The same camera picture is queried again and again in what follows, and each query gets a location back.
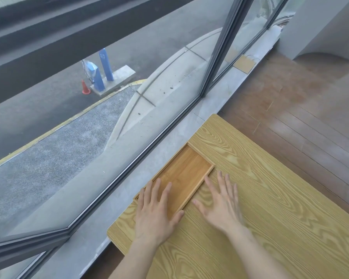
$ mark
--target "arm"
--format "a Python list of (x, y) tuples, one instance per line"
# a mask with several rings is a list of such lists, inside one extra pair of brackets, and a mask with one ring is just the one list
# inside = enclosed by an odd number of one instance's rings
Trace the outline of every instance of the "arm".
[(184, 211), (179, 211), (172, 220), (167, 218), (168, 194), (171, 183), (158, 201), (160, 179), (151, 192), (152, 182), (140, 191), (136, 213), (136, 237), (121, 263), (109, 279), (145, 279), (158, 247), (173, 233)]
[(206, 176), (205, 182), (213, 197), (213, 208), (207, 209), (198, 200), (194, 205), (204, 218), (215, 228), (221, 230), (230, 240), (242, 260), (250, 279), (289, 279), (291, 276), (253, 237), (244, 226), (238, 205), (237, 184), (231, 184), (229, 175), (217, 175), (220, 193)]

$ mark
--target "table top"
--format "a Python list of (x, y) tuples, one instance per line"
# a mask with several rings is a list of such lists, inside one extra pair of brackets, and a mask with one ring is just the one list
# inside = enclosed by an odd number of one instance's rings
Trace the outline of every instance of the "table top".
[[(237, 131), (212, 115), (189, 140), (238, 184), (246, 226), (295, 278), (349, 278), (349, 214)], [(212, 205), (203, 183), (192, 198)], [(228, 239), (191, 202), (174, 234), (158, 249), (153, 278), (247, 278)], [(123, 254), (134, 239), (132, 202), (107, 230)]]

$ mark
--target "orange traffic cone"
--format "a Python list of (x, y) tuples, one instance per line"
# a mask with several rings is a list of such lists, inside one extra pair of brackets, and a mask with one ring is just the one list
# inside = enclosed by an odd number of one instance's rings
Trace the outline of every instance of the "orange traffic cone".
[(81, 84), (83, 86), (83, 94), (84, 95), (90, 94), (90, 89), (87, 87), (87, 84), (85, 84), (84, 80), (81, 81)]

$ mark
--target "yellow painted line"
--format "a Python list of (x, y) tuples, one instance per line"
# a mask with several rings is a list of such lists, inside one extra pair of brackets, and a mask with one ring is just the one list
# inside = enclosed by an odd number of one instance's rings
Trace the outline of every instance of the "yellow painted line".
[(28, 148), (32, 147), (33, 145), (35, 145), (37, 142), (41, 141), (42, 139), (48, 137), (49, 135), (51, 135), (52, 133), (54, 133), (55, 131), (57, 131), (58, 129), (64, 127), (65, 125), (68, 125), (70, 122), (74, 121), (75, 119), (77, 119), (78, 117), (81, 117), (83, 114), (85, 114), (86, 112), (90, 111), (91, 109), (95, 108), (96, 106), (98, 106), (100, 103), (103, 103), (104, 101), (106, 101), (107, 99), (111, 98), (112, 96), (116, 95), (117, 93), (123, 91), (124, 89), (130, 87), (130, 86), (135, 86), (135, 85), (141, 85), (144, 83), (146, 79), (141, 79), (141, 80), (137, 80), (134, 81), (130, 84), (125, 85), (123, 88), (112, 92), (111, 94), (108, 94), (106, 97), (102, 98), (101, 100), (97, 101), (96, 103), (94, 103), (93, 105), (87, 107), (85, 110), (79, 112), (78, 114), (74, 115), (73, 117), (70, 117), (68, 120), (62, 122), (61, 124), (57, 125), (56, 127), (52, 128), (51, 130), (49, 130), (48, 132), (44, 133), (43, 135), (37, 137), (36, 139), (32, 140), (31, 142), (27, 143), (26, 145), (22, 146), (21, 148), (19, 148), (18, 150), (15, 150), (14, 152), (10, 153), (9, 155), (7, 155), (6, 157), (2, 158), (0, 160), (0, 166), (5, 164), (7, 161), (11, 160), (12, 158), (14, 158), (15, 156), (23, 153), (25, 150), (27, 150)]

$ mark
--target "gray wall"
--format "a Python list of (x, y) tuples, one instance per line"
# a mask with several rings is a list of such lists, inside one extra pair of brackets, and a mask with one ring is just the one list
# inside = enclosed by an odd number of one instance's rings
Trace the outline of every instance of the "gray wall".
[(349, 0), (306, 0), (282, 31), (278, 50), (290, 59), (312, 52), (349, 59)]

